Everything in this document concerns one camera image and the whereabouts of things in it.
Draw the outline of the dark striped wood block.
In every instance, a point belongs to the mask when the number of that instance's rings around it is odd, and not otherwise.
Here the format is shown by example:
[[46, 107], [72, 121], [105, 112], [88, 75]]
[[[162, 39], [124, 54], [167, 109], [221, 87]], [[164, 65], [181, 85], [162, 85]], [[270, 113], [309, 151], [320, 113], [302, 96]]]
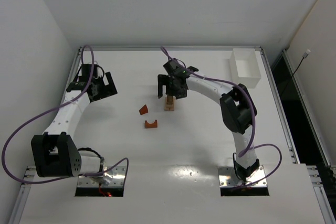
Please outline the dark striped wood block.
[[168, 96], [166, 97], [166, 104], [168, 104], [168, 105], [172, 105], [173, 103], [174, 103], [174, 97], [171, 96], [171, 95], [168, 95]]

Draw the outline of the light long wood block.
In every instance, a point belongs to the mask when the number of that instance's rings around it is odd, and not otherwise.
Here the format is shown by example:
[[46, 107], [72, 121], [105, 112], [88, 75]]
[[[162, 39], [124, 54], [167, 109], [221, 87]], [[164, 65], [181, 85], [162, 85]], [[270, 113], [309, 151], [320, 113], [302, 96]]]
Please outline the light long wood block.
[[175, 110], [175, 97], [172, 97], [171, 104], [170, 104], [170, 111]]
[[164, 110], [165, 110], [165, 111], [169, 111], [169, 110], [170, 110], [170, 104], [168, 104], [168, 100], [167, 100], [167, 98], [165, 98], [165, 102], [164, 102]]

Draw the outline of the red-brown wedge block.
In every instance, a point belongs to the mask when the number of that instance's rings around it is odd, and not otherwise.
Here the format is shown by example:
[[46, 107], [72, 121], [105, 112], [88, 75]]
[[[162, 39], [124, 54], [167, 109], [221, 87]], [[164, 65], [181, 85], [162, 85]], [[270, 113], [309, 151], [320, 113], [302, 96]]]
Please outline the red-brown wedge block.
[[142, 106], [142, 107], [140, 108], [140, 110], [139, 110], [139, 114], [140, 114], [140, 115], [147, 114], [148, 112], [149, 112], [149, 110], [148, 110], [148, 107], [147, 107], [146, 104], [145, 104], [144, 106]]

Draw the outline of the red-brown notched block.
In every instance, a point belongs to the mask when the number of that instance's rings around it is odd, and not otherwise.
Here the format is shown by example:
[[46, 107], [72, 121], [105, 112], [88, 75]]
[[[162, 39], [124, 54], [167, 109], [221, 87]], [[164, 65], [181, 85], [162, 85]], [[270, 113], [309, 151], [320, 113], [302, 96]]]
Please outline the red-brown notched block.
[[154, 128], [157, 128], [158, 127], [158, 121], [157, 120], [154, 120], [153, 122], [149, 122], [147, 120], [145, 120], [144, 122], [144, 127], [146, 129], [154, 129]]

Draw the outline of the white plastic box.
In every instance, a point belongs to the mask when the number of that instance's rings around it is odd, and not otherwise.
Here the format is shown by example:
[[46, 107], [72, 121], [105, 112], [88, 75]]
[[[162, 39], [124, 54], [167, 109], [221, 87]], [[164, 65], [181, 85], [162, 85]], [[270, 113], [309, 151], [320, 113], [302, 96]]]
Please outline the white plastic box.
[[234, 48], [229, 65], [233, 83], [241, 83], [249, 89], [257, 86], [261, 73], [255, 49]]

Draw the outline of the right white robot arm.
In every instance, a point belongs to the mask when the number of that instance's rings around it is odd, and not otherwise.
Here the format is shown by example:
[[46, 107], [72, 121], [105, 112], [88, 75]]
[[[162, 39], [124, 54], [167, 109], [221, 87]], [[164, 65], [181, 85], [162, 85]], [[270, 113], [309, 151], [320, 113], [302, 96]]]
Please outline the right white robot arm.
[[257, 110], [247, 88], [243, 84], [224, 85], [211, 78], [202, 77], [196, 74], [197, 68], [184, 68], [175, 60], [169, 60], [163, 67], [167, 74], [158, 75], [158, 98], [163, 96], [163, 89], [166, 95], [176, 99], [187, 97], [188, 90], [191, 90], [219, 104], [224, 125], [234, 138], [236, 176], [246, 182], [259, 167], [259, 159], [253, 146]]

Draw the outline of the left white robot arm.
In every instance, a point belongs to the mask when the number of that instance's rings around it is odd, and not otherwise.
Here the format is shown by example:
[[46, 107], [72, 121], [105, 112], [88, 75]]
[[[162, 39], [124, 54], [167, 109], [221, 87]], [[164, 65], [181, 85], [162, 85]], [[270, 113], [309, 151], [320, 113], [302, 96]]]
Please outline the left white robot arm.
[[83, 64], [66, 89], [60, 108], [43, 134], [31, 141], [39, 177], [77, 177], [102, 171], [103, 158], [79, 153], [73, 139], [82, 114], [89, 104], [117, 94], [111, 73], [98, 72], [98, 64]]

